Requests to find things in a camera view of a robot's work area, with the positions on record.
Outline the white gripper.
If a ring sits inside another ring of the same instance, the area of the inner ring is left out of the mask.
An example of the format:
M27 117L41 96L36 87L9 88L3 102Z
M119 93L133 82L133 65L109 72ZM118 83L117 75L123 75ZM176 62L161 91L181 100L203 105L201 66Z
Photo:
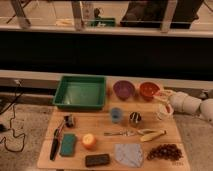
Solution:
M159 97L159 98L169 97L170 103L161 102L159 104L159 111L163 114L172 114L174 110L178 112L182 112L183 102L187 96L188 96L187 93L184 93L184 92L174 93L173 90L159 90L154 94L154 97Z

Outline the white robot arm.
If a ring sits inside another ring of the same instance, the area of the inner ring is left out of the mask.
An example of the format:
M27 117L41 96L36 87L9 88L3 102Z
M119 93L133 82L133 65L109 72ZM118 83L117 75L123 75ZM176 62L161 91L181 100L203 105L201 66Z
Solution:
M154 94L159 101L157 116L160 120L172 117L174 112L186 113L213 125L213 99L201 100L184 92L159 90Z

